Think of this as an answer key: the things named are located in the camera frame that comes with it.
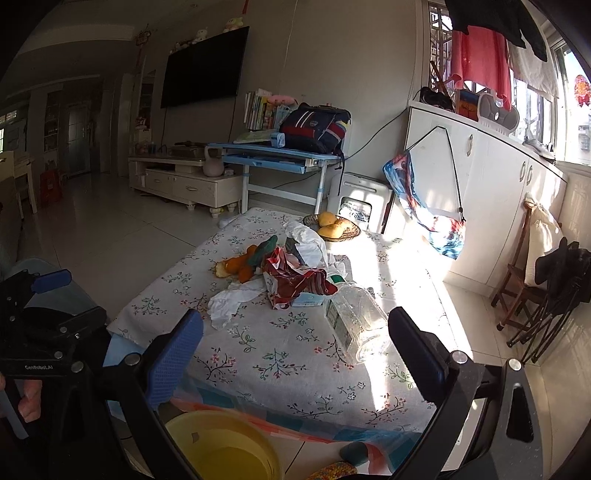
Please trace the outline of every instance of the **wicker basket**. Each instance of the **wicker basket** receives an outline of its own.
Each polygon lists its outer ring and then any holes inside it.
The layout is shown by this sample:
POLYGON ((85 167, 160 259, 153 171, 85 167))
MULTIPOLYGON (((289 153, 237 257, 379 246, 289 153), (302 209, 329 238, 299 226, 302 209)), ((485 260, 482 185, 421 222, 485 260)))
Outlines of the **wicker basket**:
MULTIPOLYGON (((310 228, 312 228, 312 230, 314 230, 316 233, 318 233, 318 229, 320 228, 320 225, 318 224, 318 215, 305 216, 304 219, 302 220, 302 223, 306 226, 309 226, 310 228)), ((353 228, 349 232, 343 233, 343 235, 340 238, 330 238, 328 236, 322 236, 322 235, 320 237, 325 242, 344 242, 345 240, 355 238, 356 236, 358 236, 361 233, 361 229, 357 225, 355 225, 353 222, 351 222, 351 225, 353 225, 353 228)))

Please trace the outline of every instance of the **clear plastic container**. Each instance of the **clear plastic container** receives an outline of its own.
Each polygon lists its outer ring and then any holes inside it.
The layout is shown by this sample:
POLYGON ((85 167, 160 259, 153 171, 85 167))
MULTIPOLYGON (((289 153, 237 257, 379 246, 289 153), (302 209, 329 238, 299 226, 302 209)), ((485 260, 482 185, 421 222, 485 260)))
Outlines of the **clear plastic container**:
POLYGON ((350 364, 383 355, 392 344, 388 317, 367 290, 354 283, 338 283, 326 318, 350 364))

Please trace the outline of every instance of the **metal screw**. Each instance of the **metal screw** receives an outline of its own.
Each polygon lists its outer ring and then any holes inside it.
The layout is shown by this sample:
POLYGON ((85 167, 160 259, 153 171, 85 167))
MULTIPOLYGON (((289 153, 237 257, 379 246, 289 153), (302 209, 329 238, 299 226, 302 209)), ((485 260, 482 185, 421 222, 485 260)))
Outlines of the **metal screw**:
POLYGON ((519 370, 521 370, 521 362, 519 360, 517 360, 516 358, 510 358, 509 359, 509 366, 515 370, 516 372, 518 372, 519 370))
POLYGON ((468 361, 468 356, 460 350, 453 351, 452 358, 455 361, 455 363, 460 365, 463 365, 468 361))
POLYGON ((139 353, 130 353, 125 357, 125 364, 129 365, 130 367, 137 365, 141 360, 141 355, 139 353))
POLYGON ((74 362, 72 364, 72 372, 74 372, 75 374, 82 372, 83 369, 84 369, 84 364, 80 361, 74 362))

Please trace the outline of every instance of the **tv cabinet drawer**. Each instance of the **tv cabinet drawer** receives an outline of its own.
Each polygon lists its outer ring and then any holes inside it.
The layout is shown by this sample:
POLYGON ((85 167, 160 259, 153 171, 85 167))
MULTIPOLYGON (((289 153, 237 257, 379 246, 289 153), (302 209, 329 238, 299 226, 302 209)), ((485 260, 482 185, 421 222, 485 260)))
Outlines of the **tv cabinet drawer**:
POLYGON ((173 176, 161 171, 146 170, 146 188, 173 194, 173 176))
POLYGON ((175 177, 173 195, 213 207, 216 204, 216 184, 212 181, 175 177))

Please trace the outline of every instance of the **black strap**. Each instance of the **black strap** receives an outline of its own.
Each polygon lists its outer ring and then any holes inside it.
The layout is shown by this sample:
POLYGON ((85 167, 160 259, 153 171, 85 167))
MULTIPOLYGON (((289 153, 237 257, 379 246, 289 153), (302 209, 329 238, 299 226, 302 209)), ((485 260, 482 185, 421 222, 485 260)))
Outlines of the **black strap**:
POLYGON ((447 128, 442 127, 441 125, 434 126, 431 130, 429 130, 426 134, 424 134, 421 138, 419 138, 415 143, 413 143, 410 147, 408 147, 407 151, 410 152, 414 147, 416 147, 420 142, 422 142, 426 137, 428 137, 437 128, 443 128, 445 130, 445 134, 447 137, 447 144, 449 145, 449 151, 452 154, 453 174, 456 177, 457 201, 460 204, 460 207, 458 208, 457 211, 460 213, 460 218, 462 219, 462 222, 465 222, 466 219, 464 218, 464 208, 462 208, 462 195, 460 195, 460 182, 457 179, 456 160, 453 158, 452 141, 449 138, 449 133, 447 132, 447 128))

